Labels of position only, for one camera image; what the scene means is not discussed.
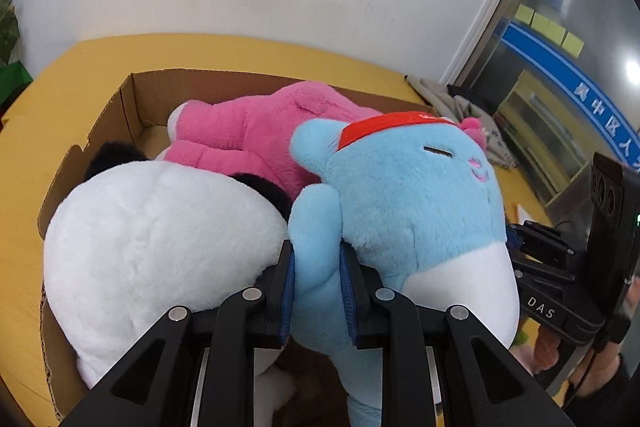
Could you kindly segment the dark sleeved right forearm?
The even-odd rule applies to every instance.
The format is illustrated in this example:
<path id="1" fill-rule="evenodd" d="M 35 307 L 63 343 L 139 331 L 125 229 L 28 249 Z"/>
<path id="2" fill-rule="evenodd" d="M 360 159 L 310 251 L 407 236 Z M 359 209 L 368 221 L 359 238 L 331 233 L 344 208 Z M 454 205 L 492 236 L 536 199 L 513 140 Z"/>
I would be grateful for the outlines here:
<path id="1" fill-rule="evenodd" d="M 589 364 L 582 377 L 586 378 L 597 353 L 589 352 Z M 638 426 L 639 397 L 631 397 L 631 403 L 621 407 L 623 397 L 629 391 L 632 377 L 629 375 L 624 356 L 620 353 L 620 368 L 616 374 L 596 392 L 585 397 L 575 393 L 582 387 L 582 381 L 574 387 L 568 381 L 568 388 L 562 409 L 575 426 Z"/>

